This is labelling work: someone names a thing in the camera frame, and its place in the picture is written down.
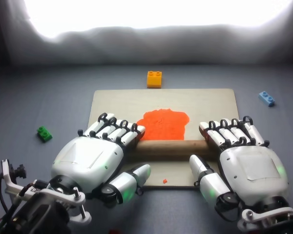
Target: cutting board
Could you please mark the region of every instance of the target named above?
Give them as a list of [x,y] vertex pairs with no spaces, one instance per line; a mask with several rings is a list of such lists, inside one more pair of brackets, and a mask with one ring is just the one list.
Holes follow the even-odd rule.
[[[114,113],[116,118],[131,123],[143,118],[145,112],[171,109],[189,116],[185,126],[185,140],[203,140],[199,123],[222,118],[239,119],[232,89],[142,89],[98,90],[94,93],[88,126],[104,112]],[[151,175],[145,186],[193,187],[195,182],[188,161],[149,161]],[[215,162],[209,162],[218,171]],[[137,163],[124,165],[122,171]]]

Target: table surface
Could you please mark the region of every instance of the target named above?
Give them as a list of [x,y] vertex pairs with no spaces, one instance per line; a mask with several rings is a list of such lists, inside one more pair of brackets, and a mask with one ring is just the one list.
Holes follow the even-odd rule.
[[[0,71],[0,160],[7,158],[14,167],[25,165],[27,179],[19,179],[21,185],[34,179],[48,181],[58,152],[77,136],[78,129],[87,128],[93,93],[145,89],[149,70],[163,72],[164,89],[233,89],[240,117],[251,116],[281,158],[293,205],[293,65],[5,69]],[[275,98],[276,106],[269,108],[259,100],[258,94],[264,90]],[[41,125],[54,137],[46,144],[37,139],[36,129]],[[9,207],[9,197],[4,195],[4,199]],[[92,222],[86,227],[70,225],[73,233],[107,234],[111,229],[123,234],[239,233],[236,224],[223,221],[198,191],[146,191],[113,209],[96,200],[87,201],[85,209]],[[0,217],[3,214],[0,204]]]

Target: rolling pin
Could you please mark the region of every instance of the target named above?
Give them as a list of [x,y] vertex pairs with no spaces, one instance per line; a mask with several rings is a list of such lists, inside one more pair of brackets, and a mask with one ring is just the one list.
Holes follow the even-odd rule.
[[189,160],[191,155],[216,160],[218,155],[204,140],[141,140],[128,154],[130,161]]

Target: flattened orange play dough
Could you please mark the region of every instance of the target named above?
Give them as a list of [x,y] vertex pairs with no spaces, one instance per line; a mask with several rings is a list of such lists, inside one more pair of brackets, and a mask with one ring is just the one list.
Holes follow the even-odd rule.
[[160,109],[146,112],[137,124],[146,128],[142,140],[183,140],[189,120],[184,112]]

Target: orange lego block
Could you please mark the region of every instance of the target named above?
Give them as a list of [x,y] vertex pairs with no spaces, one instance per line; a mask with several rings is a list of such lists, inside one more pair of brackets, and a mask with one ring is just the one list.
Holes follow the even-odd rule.
[[148,88],[161,88],[162,87],[162,72],[147,72],[147,81]]

